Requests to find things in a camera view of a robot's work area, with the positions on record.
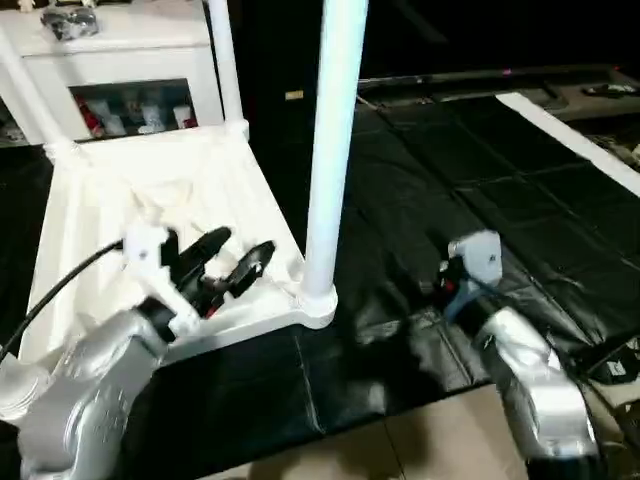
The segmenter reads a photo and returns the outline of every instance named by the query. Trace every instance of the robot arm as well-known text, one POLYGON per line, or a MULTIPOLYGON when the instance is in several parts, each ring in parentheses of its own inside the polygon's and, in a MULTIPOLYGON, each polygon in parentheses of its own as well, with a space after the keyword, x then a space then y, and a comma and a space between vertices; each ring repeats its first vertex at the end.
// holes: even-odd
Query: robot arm
POLYGON ((275 250, 272 242, 258 245, 228 277, 213 280, 205 277, 204 267, 230 237, 229 229, 205 234, 180 255, 175 234, 148 228, 140 233, 132 245, 125 239, 125 256, 151 295, 115 314, 63 354, 49 387, 19 423, 25 479, 108 478, 131 406, 169 345, 193 334, 198 322, 224 303, 227 292, 242 295, 262 276, 275 250), (170 281, 161 263, 170 267, 170 281))
POLYGON ((582 392, 519 312, 487 289, 502 277, 500 237, 483 231, 449 246, 440 286, 445 317, 471 339, 502 398, 531 478, 605 478, 582 392))

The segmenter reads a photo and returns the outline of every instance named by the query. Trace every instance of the black table surface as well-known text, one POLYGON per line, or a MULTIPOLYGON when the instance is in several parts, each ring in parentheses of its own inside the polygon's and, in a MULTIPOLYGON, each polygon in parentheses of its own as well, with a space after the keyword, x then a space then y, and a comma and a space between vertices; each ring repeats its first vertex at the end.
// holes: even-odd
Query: black table surface
MULTIPOLYGON (((252 137, 302 249, 307 127, 252 137)), ((2 154, 0 343, 26 307, 52 172, 37 147, 2 154)), ((333 323, 157 372, 134 405, 116 477, 199 478, 489 382, 428 302, 443 242, 482 228, 504 241, 500 288, 570 357, 638 328, 638 198, 495 99, 359 106, 333 323)), ((17 478, 15 432, 0 440, 0 476, 17 478)))

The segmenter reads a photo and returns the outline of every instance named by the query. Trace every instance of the white cabinet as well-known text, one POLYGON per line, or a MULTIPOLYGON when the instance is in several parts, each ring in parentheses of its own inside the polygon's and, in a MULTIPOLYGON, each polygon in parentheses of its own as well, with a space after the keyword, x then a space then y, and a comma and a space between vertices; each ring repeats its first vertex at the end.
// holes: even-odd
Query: white cabinet
MULTIPOLYGON (((0 23, 69 138, 92 138, 78 108, 78 96, 102 96, 118 103, 113 107, 117 109, 125 91, 134 89, 143 95, 146 83, 156 92, 169 89, 173 98, 175 89, 183 85, 183 103, 193 107, 199 125, 223 123, 200 0, 135 0, 131 5, 98 7, 100 32, 69 42, 56 41, 41 25, 40 15, 41 11, 4 11, 0 23), (118 86, 122 86, 120 94, 115 93, 118 86)), ((0 95, 29 142, 42 143, 42 135, 13 91, 0 65, 0 95)), ((173 106, 164 106, 168 124, 173 121, 173 106)))

